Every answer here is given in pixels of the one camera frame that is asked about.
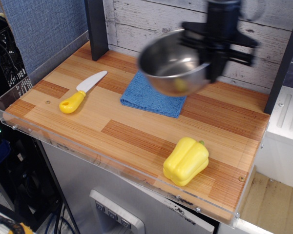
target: blue towel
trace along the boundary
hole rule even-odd
[[[174,118],[178,118],[185,100],[186,97],[169,97],[157,92],[141,71],[121,97],[122,105]]]

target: toy bell pepper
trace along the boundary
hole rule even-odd
[[[209,152],[203,141],[180,139],[164,162],[164,175],[178,186],[185,186],[209,164]]]

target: wooden floor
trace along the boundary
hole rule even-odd
[[[293,187],[256,173],[241,219],[274,234],[293,234]]]

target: gray fabric panel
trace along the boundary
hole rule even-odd
[[[87,31],[83,0],[1,3],[28,74]]]
[[[53,71],[59,66],[65,59],[67,59],[72,53],[77,51],[89,40],[88,31],[83,33],[80,37],[64,47],[61,51],[56,53],[53,57],[49,58],[45,63],[36,68],[32,73],[28,75],[32,85],[37,84],[42,78]]]

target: metal bowl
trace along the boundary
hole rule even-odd
[[[183,31],[171,31],[157,38],[138,58],[138,67],[151,85],[167,96],[186,96],[209,83],[209,63],[201,64],[197,50],[180,44]]]

